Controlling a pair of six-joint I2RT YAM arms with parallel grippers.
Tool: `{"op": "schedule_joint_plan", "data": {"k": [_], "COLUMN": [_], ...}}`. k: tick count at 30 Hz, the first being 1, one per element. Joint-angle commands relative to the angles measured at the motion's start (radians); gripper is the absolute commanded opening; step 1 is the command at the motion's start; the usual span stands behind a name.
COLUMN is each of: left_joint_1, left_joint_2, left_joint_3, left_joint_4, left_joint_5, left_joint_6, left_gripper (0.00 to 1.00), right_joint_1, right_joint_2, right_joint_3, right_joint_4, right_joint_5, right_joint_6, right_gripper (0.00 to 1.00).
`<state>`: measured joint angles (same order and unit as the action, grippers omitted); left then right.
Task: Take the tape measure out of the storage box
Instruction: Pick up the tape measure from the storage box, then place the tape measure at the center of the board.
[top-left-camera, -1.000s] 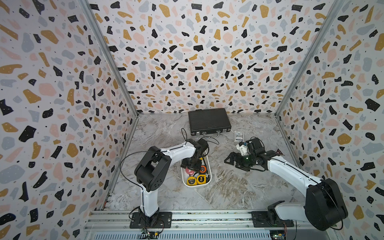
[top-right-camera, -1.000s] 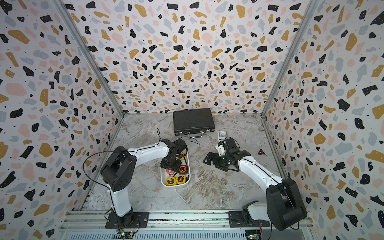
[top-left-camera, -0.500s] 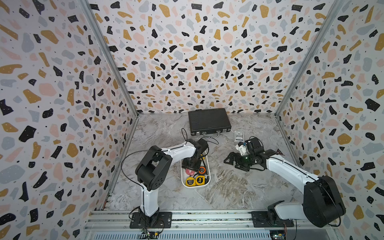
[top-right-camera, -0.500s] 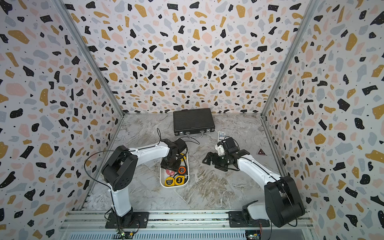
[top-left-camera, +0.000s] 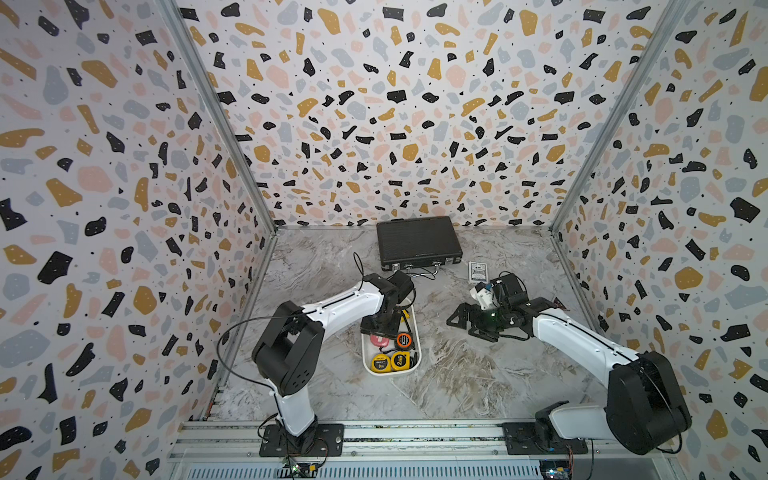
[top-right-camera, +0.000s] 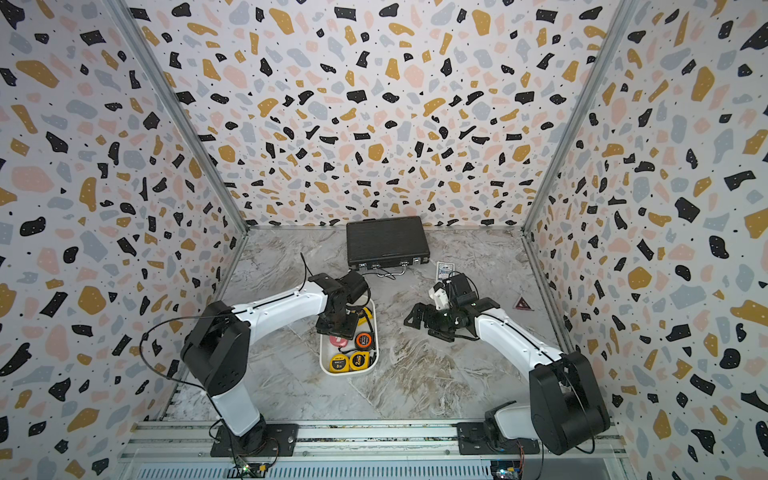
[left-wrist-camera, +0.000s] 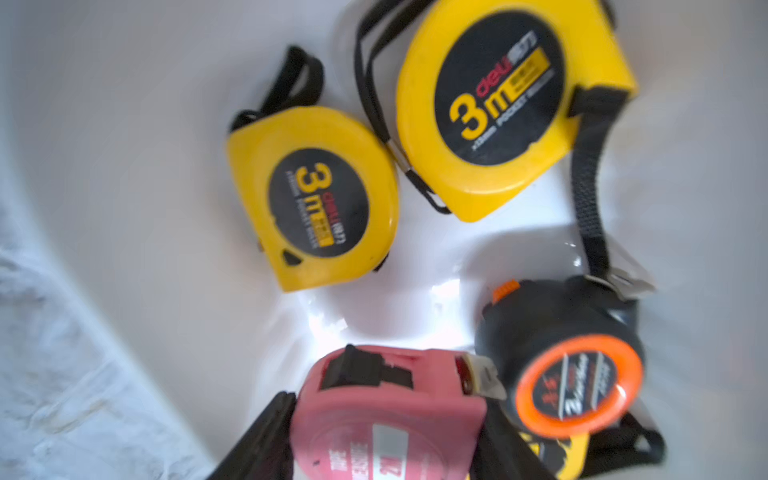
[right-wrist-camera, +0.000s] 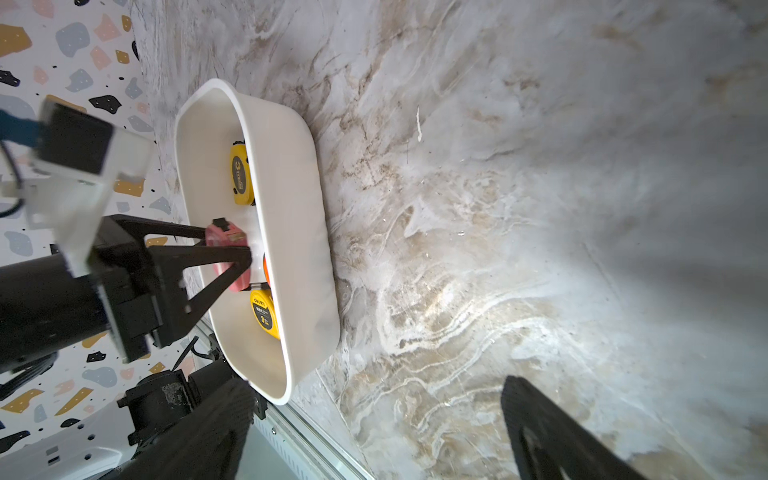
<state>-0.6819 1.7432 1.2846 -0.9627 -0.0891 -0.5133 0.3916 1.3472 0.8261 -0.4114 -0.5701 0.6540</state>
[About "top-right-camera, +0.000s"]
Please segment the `pink tape measure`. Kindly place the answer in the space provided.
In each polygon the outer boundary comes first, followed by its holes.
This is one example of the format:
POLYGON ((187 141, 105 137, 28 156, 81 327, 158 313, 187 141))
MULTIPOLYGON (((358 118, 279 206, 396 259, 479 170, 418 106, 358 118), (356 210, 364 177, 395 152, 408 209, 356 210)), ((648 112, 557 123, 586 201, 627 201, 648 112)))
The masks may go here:
POLYGON ((342 337, 330 336, 329 342, 332 346, 337 348, 344 348, 348 345, 348 340, 342 337))

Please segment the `orange black tape measure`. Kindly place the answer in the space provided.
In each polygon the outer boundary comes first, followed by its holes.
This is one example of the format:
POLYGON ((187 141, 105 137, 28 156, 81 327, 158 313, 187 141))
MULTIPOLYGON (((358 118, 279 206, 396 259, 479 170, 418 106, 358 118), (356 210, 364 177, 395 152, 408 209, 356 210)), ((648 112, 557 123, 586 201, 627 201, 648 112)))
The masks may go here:
POLYGON ((374 336, 370 332, 360 332, 354 339, 355 348, 359 351, 368 351, 375 346, 374 336))

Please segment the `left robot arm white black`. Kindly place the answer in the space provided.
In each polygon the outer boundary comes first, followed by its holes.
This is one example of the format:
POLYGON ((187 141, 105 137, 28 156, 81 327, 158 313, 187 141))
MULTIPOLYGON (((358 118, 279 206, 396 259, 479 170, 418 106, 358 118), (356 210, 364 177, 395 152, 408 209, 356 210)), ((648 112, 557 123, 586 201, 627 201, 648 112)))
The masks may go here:
POLYGON ((225 437, 243 449, 262 444, 266 421, 255 403, 256 384, 249 370, 251 345, 304 318, 316 319, 320 335, 352 340, 356 312, 370 295, 365 278, 354 271, 341 278, 325 273, 308 277, 285 292, 251 303, 206 307, 186 337, 181 360, 198 380, 223 420, 225 437))

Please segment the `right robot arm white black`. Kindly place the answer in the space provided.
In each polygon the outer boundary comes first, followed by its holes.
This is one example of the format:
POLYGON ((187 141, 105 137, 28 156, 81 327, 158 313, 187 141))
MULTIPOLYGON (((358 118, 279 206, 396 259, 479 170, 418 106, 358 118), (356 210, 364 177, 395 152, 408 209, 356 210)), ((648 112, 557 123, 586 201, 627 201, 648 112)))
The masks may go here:
POLYGON ((527 378, 528 399, 510 401, 486 412, 482 423, 458 428, 468 454, 490 451, 561 455, 595 441, 611 426, 589 360, 565 353, 518 325, 463 273, 433 285, 430 303, 417 303, 404 323, 439 340, 482 341, 497 350, 527 378))

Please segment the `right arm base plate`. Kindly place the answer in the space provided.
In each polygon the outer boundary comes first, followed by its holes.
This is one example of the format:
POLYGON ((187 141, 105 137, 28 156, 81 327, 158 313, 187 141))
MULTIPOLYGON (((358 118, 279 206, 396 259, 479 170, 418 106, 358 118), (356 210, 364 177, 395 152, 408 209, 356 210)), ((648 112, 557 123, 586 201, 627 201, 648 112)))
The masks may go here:
POLYGON ((489 422, 460 422, 456 425, 461 455, 536 455, 541 452, 537 440, 509 439, 489 422))

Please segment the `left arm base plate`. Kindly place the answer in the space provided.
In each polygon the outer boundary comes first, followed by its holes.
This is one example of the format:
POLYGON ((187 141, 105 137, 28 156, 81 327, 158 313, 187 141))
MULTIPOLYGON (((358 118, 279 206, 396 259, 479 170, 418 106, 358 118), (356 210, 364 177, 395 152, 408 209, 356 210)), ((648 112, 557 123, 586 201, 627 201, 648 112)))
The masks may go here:
POLYGON ((218 427, 210 450, 213 458, 291 457, 298 438, 295 423, 258 423, 243 436, 236 436, 226 425, 218 427))

